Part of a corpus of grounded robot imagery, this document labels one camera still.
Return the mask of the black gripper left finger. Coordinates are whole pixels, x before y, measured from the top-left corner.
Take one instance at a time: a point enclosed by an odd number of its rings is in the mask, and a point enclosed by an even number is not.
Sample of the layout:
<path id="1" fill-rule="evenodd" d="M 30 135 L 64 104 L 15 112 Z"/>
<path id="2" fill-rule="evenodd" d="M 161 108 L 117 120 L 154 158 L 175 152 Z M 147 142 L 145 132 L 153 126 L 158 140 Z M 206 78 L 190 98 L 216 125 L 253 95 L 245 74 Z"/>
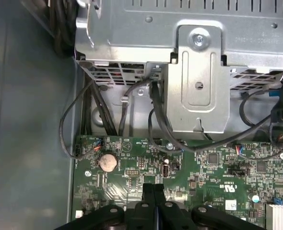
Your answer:
<path id="1" fill-rule="evenodd" d="M 107 205 L 68 222 L 58 230 L 152 230 L 154 223 L 154 185 L 144 184 L 142 200 L 133 208 Z"/>

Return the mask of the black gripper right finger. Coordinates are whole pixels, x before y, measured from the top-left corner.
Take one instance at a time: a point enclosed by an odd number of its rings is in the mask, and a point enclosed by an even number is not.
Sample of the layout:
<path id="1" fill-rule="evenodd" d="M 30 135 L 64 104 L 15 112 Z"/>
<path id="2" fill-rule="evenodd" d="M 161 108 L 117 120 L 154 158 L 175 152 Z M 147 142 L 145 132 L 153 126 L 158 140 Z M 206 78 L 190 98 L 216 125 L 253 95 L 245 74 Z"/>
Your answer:
<path id="1" fill-rule="evenodd" d="M 168 202 L 164 185 L 155 185 L 155 201 L 162 224 L 168 230 L 248 230 L 249 223 L 210 206 L 197 206 L 190 212 L 181 209 L 175 202 Z"/>

